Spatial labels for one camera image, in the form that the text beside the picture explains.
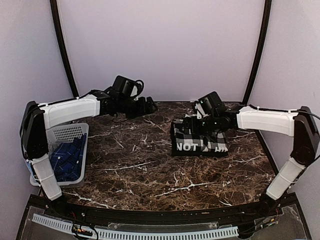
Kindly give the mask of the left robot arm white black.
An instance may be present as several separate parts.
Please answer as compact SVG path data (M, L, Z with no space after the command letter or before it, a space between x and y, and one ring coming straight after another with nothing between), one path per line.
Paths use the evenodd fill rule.
M93 89L80 97L51 103L27 103L20 125L20 147L22 156L30 161L31 172L36 176L45 195L51 203L51 210L60 218L67 218L70 206L62 199L62 190L50 166L49 130L88 117L115 116L124 114L134 119L153 114L158 106L152 97L141 96L144 90L142 80L131 80L118 75L112 86L105 90Z

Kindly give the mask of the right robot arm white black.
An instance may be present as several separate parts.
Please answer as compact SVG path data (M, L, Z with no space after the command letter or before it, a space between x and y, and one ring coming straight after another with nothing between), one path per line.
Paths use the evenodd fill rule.
M265 191L268 196L255 205L255 213L266 217L275 208L274 201L313 164L320 133L315 119L317 115L302 106L299 109L270 109L253 105L226 107L218 93L213 91L195 102L196 116L183 120L183 130L187 133L207 135L212 132L234 130L259 130L287 135L293 138L293 149L274 180Z

